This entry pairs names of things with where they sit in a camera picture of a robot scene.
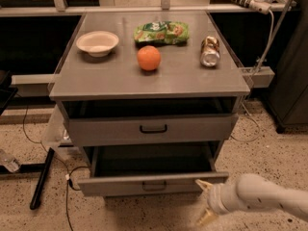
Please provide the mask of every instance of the silver can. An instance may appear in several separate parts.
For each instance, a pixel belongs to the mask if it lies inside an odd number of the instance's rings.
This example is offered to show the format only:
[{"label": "silver can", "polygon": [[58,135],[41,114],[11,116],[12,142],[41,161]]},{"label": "silver can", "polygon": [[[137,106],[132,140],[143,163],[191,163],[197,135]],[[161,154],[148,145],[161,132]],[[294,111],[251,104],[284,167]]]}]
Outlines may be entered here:
[{"label": "silver can", "polygon": [[208,36],[201,43],[200,62],[206,66],[215,66],[219,60],[219,41],[217,38]]}]

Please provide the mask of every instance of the orange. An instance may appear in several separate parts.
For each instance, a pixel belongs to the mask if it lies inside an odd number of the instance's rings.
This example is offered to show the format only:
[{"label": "orange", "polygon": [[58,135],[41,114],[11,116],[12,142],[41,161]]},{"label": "orange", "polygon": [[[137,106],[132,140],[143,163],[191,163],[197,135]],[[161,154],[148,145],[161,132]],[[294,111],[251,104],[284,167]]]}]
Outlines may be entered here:
[{"label": "orange", "polygon": [[154,46],[144,46],[137,53],[139,66],[145,71],[156,69],[161,62],[161,53]]}]

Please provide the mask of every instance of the snack bag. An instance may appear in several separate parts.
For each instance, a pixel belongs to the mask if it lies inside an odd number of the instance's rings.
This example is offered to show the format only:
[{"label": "snack bag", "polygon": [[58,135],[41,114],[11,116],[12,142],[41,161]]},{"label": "snack bag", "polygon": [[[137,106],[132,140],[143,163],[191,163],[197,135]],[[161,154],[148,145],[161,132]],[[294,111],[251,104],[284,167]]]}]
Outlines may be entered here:
[{"label": "snack bag", "polygon": [[189,26],[184,22],[158,21],[137,27],[134,31],[136,43],[178,44],[189,38]]}]

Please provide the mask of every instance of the cabinet handle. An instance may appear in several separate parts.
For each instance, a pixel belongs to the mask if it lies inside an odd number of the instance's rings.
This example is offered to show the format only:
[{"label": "cabinet handle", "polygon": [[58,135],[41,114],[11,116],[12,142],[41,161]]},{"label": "cabinet handle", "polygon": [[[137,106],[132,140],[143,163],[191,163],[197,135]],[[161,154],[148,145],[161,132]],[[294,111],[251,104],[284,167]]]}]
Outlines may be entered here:
[{"label": "cabinet handle", "polygon": [[164,128],[161,130],[146,130],[143,128],[143,126],[141,125],[139,127],[139,130],[143,133],[143,134],[162,134],[165,133],[167,131],[167,125],[164,125]]},{"label": "cabinet handle", "polygon": [[166,188],[167,188],[167,182],[166,181],[164,181],[164,183],[162,185],[161,184],[146,184],[144,181],[142,182],[142,189],[145,192],[163,191]]}]

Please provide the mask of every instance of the white robotic arm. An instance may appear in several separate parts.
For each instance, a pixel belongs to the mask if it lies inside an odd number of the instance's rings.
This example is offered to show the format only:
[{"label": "white robotic arm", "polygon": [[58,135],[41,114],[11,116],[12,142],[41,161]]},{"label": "white robotic arm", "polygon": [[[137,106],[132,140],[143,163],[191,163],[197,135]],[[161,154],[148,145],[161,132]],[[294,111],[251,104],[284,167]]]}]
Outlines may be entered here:
[{"label": "white robotic arm", "polygon": [[235,184],[215,184],[196,180],[208,191],[209,210],[200,221],[208,222],[213,216],[234,211],[280,209],[308,221],[308,192],[285,189],[256,174],[244,174]]}]

